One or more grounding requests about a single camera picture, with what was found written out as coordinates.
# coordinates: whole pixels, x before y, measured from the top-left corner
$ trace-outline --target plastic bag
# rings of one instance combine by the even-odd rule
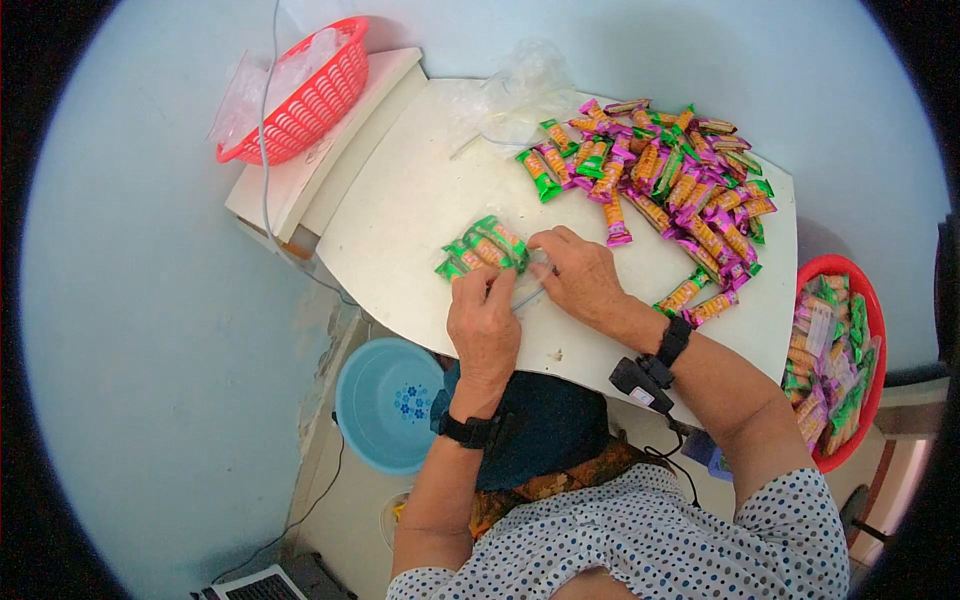
[[[510,307],[515,312],[543,292],[542,281],[553,270],[553,262],[546,252],[529,251],[526,241],[496,215],[488,214],[474,219],[462,229],[464,232],[445,246],[443,257],[438,254],[434,271],[451,279],[484,264],[496,269],[516,269],[514,293]]]
[[[480,87],[456,87],[452,107],[451,158],[476,139],[512,158],[546,139],[540,122],[577,114],[578,96],[566,75],[566,58],[553,42],[524,39],[499,61],[500,69]]]
[[[349,35],[335,29],[318,31],[310,44],[295,55],[278,60],[267,90],[264,117],[269,116],[287,98],[319,71],[349,41]],[[229,150],[260,125],[260,103],[267,84],[269,58],[253,57],[245,52],[217,109],[213,127],[206,139],[223,144]]]

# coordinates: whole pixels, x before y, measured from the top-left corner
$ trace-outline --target label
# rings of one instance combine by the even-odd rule
[[[853,389],[856,382],[853,380],[853,373],[850,372],[849,363],[843,354],[840,354],[832,361],[832,376],[840,382],[843,389],[847,392]]]
[[[638,402],[642,402],[644,406],[650,406],[650,403],[654,401],[654,397],[647,394],[643,388],[634,388],[634,390],[630,392],[630,397]]]
[[[806,336],[806,351],[817,358],[824,353],[824,344],[833,330],[833,308],[828,304],[816,302],[810,315],[810,332]]]

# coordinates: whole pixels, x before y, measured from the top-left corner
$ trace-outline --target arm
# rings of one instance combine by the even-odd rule
[[[491,418],[514,372],[520,347],[520,323],[510,310],[515,280],[513,270],[482,269],[453,281],[446,331],[461,375],[449,410],[459,422]],[[469,523],[482,459],[482,449],[434,440],[396,528],[391,579],[418,566],[464,565],[473,549]]]
[[[563,226],[534,235],[530,248],[557,265],[560,275],[545,274],[543,285],[567,314],[636,352],[657,353],[669,320],[623,291],[609,249]],[[671,371],[730,463],[737,507],[771,479],[814,467],[780,387],[739,354],[694,331]]]

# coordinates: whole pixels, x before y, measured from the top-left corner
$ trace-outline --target polka dot shirt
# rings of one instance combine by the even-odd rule
[[[459,571],[397,575],[388,600],[548,598],[603,566],[640,598],[843,598],[850,583],[836,505],[815,469],[791,471],[728,523],[684,499],[676,476],[635,465],[613,481],[519,506]]]

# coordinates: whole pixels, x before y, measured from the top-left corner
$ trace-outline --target blue flower pattern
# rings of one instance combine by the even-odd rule
[[[423,409],[433,403],[433,399],[428,397],[429,391],[422,385],[412,386],[404,383],[403,386],[403,388],[397,390],[394,394],[396,398],[394,400],[394,408],[399,410],[400,418],[402,420],[408,420],[411,423],[425,419],[427,417],[427,411]],[[411,400],[413,400],[414,405],[417,407],[413,412],[411,412],[410,407]]]

